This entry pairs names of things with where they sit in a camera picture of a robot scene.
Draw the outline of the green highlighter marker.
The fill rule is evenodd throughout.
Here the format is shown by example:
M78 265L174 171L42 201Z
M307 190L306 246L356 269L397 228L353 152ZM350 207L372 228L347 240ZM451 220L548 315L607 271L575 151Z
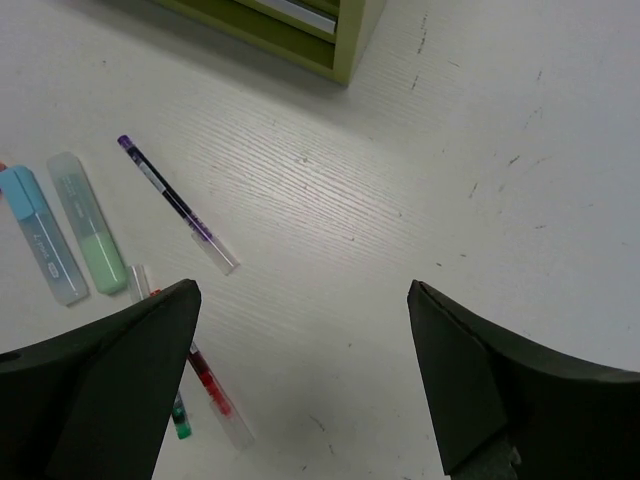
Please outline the green highlighter marker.
M81 162L64 152L49 158L47 169L97 291L120 292L127 271Z

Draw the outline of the purple gel pen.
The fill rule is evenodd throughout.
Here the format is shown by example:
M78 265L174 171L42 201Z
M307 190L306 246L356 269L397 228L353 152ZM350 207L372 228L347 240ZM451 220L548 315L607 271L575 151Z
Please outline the purple gel pen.
M191 237L194 242L225 275L231 274L239 266L239 262L222 244L218 237L215 236L194 213L191 207L160 174L129 136L120 136L117 139L117 143L172 209L186 223L191 230Z

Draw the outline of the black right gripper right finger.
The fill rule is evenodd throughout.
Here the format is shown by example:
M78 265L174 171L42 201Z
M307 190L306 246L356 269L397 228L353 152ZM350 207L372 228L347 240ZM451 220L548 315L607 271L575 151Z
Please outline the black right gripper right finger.
M448 477L638 477L636 372L540 345L421 281L407 303Z

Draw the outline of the green metal drawer cabinet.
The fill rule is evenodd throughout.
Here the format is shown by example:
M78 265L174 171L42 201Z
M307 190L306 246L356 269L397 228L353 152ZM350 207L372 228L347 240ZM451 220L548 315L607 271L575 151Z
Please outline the green metal drawer cabinet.
M386 3L165 0L160 6L348 85Z

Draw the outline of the blue highlighter marker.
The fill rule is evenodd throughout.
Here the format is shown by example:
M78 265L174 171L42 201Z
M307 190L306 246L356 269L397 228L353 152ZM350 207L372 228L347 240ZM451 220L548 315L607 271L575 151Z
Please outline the blue highlighter marker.
M5 169L1 190L55 300L70 306L85 299L87 284L33 172L22 165Z

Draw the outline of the green gel pen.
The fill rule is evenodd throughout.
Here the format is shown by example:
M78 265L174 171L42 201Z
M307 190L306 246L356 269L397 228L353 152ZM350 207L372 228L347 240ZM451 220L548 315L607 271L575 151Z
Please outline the green gel pen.
M188 438L192 434L192 429L180 392L176 393L171 416L178 438Z

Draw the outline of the red gel pen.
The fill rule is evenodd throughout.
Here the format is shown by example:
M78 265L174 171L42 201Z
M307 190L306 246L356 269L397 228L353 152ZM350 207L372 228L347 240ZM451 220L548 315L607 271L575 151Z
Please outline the red gel pen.
M160 289L154 291L150 289L146 272L142 265L129 266L127 274L128 290L133 303L138 303L160 293ZM210 407L231 443L239 451L250 446L254 440L253 435L213 374L211 367L195 342L190 345L187 360L202 387L207 392Z

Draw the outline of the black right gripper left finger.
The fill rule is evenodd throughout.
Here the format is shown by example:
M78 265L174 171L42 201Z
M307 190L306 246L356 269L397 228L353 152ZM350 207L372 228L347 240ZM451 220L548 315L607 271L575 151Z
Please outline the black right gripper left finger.
M184 279L3 353L2 478L151 478L200 307L197 283Z

